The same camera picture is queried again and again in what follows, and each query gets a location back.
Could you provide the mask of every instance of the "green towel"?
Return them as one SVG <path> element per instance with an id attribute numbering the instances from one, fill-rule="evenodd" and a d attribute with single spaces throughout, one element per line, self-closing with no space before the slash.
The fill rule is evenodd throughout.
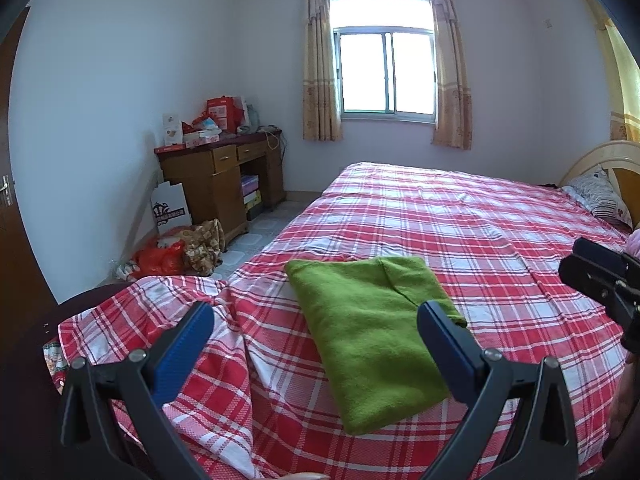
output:
<path id="1" fill-rule="evenodd" d="M 455 323 L 466 321 L 421 258 L 291 260 L 285 271 L 346 433 L 370 433 L 449 395 L 418 334 L 417 308 L 437 300 Z"/>

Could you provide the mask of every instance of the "mattress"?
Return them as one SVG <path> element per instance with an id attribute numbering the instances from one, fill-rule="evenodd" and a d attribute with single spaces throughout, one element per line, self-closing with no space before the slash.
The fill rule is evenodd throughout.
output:
<path id="1" fill-rule="evenodd" d="M 174 326 L 188 304 L 214 305 L 216 328 L 169 420 L 213 478 L 417 479 L 466 407 L 452 399 L 364 436 L 344 433 L 316 346 L 284 273 L 292 258 L 420 256 L 484 348 L 509 359 L 558 357 L 580 471 L 598 465 L 625 353 L 621 330 L 563 285 L 558 265 L 584 236 L 622 250 L 626 235 L 562 190 L 464 173 L 360 163 L 228 282 L 145 278 L 59 326 L 66 359 L 122 359 Z M 515 413 L 508 401 L 472 478 L 487 473 Z M 116 403 L 120 425 L 135 432 Z"/>

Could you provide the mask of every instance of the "desk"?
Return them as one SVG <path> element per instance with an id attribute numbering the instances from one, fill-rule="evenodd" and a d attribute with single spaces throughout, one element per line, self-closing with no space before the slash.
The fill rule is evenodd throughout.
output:
<path id="1" fill-rule="evenodd" d="M 162 174 L 172 185 L 182 184 L 193 223 L 219 219 L 229 242 L 248 230 L 242 174 L 258 175 L 266 207 L 285 199 L 280 134 L 223 136 L 196 148 L 159 153 Z"/>

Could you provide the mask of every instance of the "wooden headboard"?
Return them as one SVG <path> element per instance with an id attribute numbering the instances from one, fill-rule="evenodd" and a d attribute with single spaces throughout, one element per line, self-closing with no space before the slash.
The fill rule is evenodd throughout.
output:
<path id="1" fill-rule="evenodd" d="M 629 208 L 634 226 L 640 226 L 640 144 L 629 140 L 610 140 L 593 148 L 578 160 L 560 181 L 560 186 L 597 165 L 609 175 L 614 189 Z"/>

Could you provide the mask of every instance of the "curtain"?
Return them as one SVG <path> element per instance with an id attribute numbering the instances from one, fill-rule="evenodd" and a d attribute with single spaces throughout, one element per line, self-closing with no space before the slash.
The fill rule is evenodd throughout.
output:
<path id="1" fill-rule="evenodd" d="M 433 144 L 471 149 L 471 92 L 453 0 L 431 0 L 436 46 L 438 108 Z"/>
<path id="2" fill-rule="evenodd" d="M 598 0 L 584 0 L 594 21 L 607 74 L 610 138 L 640 142 L 640 70 L 618 28 Z"/>
<path id="3" fill-rule="evenodd" d="M 305 71 L 302 137 L 341 140 L 334 66 L 334 34 L 329 23 L 331 0 L 305 0 Z"/>

